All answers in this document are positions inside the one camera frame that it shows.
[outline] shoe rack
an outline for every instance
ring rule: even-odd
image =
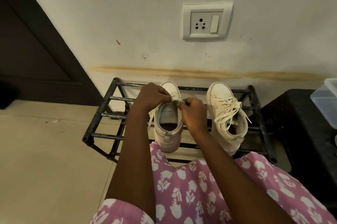
[[[120,141],[123,140],[123,131],[125,128],[125,121],[127,118],[127,114],[130,109],[130,102],[133,102],[135,99],[133,98],[126,98],[123,87],[124,86],[131,86],[131,87],[142,87],[144,84],[132,84],[132,83],[124,83],[119,78],[114,78],[111,82],[111,85],[109,86],[104,98],[102,104],[98,107],[94,117],[92,118],[89,127],[87,128],[87,131],[85,132],[82,141],[92,149],[96,150],[99,154],[103,155],[109,160],[112,160],[114,162],[118,162],[116,159],[116,156],[119,155],[117,152],[118,146]],[[178,86],[179,90],[188,90],[188,91],[204,91],[207,92],[208,88],[205,87],[187,87],[187,86]],[[121,93],[122,97],[115,97],[113,96],[115,90],[118,89]],[[261,114],[259,99],[257,97],[257,94],[255,92],[255,89],[252,85],[248,86],[246,90],[238,90],[238,89],[232,89],[232,92],[235,94],[240,94],[240,97],[238,98],[239,102],[243,102],[247,97],[249,98],[250,106],[243,106],[242,109],[245,111],[252,111],[253,114],[249,117],[252,124],[249,124],[248,132],[258,132],[260,141],[263,146],[263,151],[255,151],[255,150],[243,150],[239,148],[237,153],[234,155],[235,157],[242,156],[243,154],[247,154],[251,151],[255,151],[261,155],[264,155],[269,162],[276,163],[276,155],[272,148],[269,135],[267,133],[266,126],[263,122],[263,117]],[[123,112],[114,112],[110,111],[108,104],[111,100],[116,101],[124,101],[125,102],[125,111]],[[119,129],[117,131],[116,135],[110,135],[110,134],[101,134],[96,133],[96,129],[102,119],[102,117],[110,117],[112,119],[121,120]],[[210,119],[207,120],[208,130],[211,130],[212,127],[212,121]],[[105,138],[114,140],[113,146],[111,148],[110,153],[106,153],[102,149],[100,149],[97,145],[95,145],[94,138]],[[196,144],[192,143],[180,143],[180,147],[184,148],[190,148],[190,149],[199,149],[199,147]],[[189,163],[190,160],[184,160],[184,159],[167,159],[169,162],[178,162],[178,163]]]

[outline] forearm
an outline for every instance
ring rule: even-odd
[[[293,223],[289,215],[242,171],[208,132],[193,137],[236,223]]]
[[[118,164],[105,198],[131,203],[155,221],[155,192],[147,115],[147,112],[137,106],[131,108]]]

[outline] pink sleeve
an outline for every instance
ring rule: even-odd
[[[138,207],[117,199],[104,200],[101,208],[89,224],[154,224],[153,220]]]

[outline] person's left hand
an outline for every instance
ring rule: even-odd
[[[142,87],[133,103],[133,108],[137,107],[149,113],[163,102],[172,102],[171,95],[163,87],[149,83]]]

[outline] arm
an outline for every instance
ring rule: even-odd
[[[169,93],[158,85],[150,83],[141,89],[128,114],[123,146],[105,197],[137,206],[154,222],[156,199],[147,116],[160,103],[171,101]]]
[[[180,104],[185,125],[200,147],[235,223],[294,223],[291,217],[259,187],[211,137],[207,130],[207,107],[187,98]]]

